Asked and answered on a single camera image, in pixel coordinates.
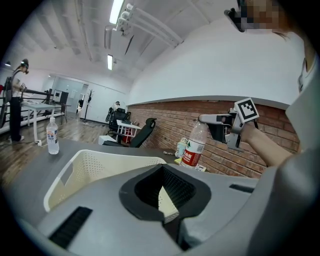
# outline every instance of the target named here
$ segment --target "small bottle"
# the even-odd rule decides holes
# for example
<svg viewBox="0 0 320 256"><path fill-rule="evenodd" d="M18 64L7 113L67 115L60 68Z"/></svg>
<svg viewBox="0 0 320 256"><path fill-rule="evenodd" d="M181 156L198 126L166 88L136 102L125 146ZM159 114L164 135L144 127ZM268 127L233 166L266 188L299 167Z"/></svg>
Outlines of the small bottle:
<svg viewBox="0 0 320 256"><path fill-rule="evenodd" d="M193 128L180 162L181 166L195 168L207 142L208 126L198 122Z"/></svg>
<svg viewBox="0 0 320 256"><path fill-rule="evenodd" d="M59 152L58 125L55 121L54 117L50 117L50 123L46 127L46 141L51 155L56 155Z"/></svg>
<svg viewBox="0 0 320 256"><path fill-rule="evenodd" d="M182 158L186 150L187 143L188 143L188 140L186 138L182 138L180 142L177 143L176 152L174 154L176 158Z"/></svg>

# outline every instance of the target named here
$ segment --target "white table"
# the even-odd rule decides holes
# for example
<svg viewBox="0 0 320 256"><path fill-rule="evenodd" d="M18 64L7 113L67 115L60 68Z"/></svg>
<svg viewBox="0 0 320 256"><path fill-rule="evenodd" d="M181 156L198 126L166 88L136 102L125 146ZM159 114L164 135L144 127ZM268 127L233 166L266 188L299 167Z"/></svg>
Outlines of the white table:
<svg viewBox="0 0 320 256"><path fill-rule="evenodd" d="M130 129L134 129L134 134L132 134L132 130L130 131L131 134L125 134L125 136L127 136L126 138L126 142L128 142L128 137L132 137L134 138L137 134L137 130L141 130L141 128L139 126L136 126L136 125L133 125L133 124L126 124L126 123L123 123L121 120L117 120L116 121L117 125L118 125L118 133L120 134L125 134L123 132L126 132L126 128L130 128Z"/></svg>
<svg viewBox="0 0 320 256"><path fill-rule="evenodd" d="M98 139L98 144L103 145L105 141L117 142L114 138L111 138L109 135L101 135Z"/></svg>
<svg viewBox="0 0 320 256"><path fill-rule="evenodd" d="M55 105L48 105L44 103L40 104L27 104L25 102L21 103L21 106L28 110L27 116L27 124L30 126L30 111L33 111L33 135L34 135L34 142L38 142L38 133L37 133L37 113L41 110L52 110L51 117L54 117L55 114Z"/></svg>

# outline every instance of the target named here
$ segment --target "red brick wall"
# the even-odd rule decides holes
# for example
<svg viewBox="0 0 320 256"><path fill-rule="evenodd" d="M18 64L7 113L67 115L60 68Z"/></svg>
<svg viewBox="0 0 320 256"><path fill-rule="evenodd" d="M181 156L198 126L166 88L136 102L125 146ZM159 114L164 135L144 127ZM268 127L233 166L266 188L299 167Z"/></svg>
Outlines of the red brick wall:
<svg viewBox="0 0 320 256"><path fill-rule="evenodd" d="M157 118L144 148L177 149L182 137L187 139L201 114L225 114L233 108L231 101L171 101L130 106L131 121L143 127L147 118ZM285 111L274 107L256 105L260 118L259 129L286 150L296 153L299 140ZM227 145L212 139L210 133L199 163L212 173L259 178L265 162L247 144L241 143L244 152L227 149Z"/></svg>

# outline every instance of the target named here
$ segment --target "white ceiling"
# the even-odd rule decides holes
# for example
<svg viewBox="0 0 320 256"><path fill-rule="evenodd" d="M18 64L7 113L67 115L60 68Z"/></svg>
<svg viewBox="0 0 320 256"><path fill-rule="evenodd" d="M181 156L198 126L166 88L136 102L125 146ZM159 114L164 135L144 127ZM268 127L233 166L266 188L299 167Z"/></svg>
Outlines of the white ceiling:
<svg viewBox="0 0 320 256"><path fill-rule="evenodd" d="M192 0L210 21L224 16L224 10L236 5L236 0ZM193 30L206 25L187 0L125 0L123 11L130 3L153 15L183 39ZM113 0L46 0L21 27L8 50L11 59L21 55L69 51L73 58L102 65L107 70L105 27L109 23ZM82 20L78 22L77 12ZM134 38L127 54L117 59L113 73L134 80L144 68L167 47L154 36L134 28Z"/></svg>

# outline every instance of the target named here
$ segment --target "red bottle label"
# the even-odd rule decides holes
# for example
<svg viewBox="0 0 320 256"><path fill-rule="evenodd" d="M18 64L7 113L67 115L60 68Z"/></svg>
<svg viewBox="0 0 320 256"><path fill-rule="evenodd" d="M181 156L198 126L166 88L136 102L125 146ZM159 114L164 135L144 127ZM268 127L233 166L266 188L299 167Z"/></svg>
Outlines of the red bottle label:
<svg viewBox="0 0 320 256"><path fill-rule="evenodd" d="M197 154L197 153L185 150L181 161L187 164L188 166L195 167L200 157L201 157L201 154Z"/></svg>
<svg viewBox="0 0 320 256"><path fill-rule="evenodd" d="M181 161L188 166L195 167L201 157L204 147L204 144L189 139Z"/></svg>

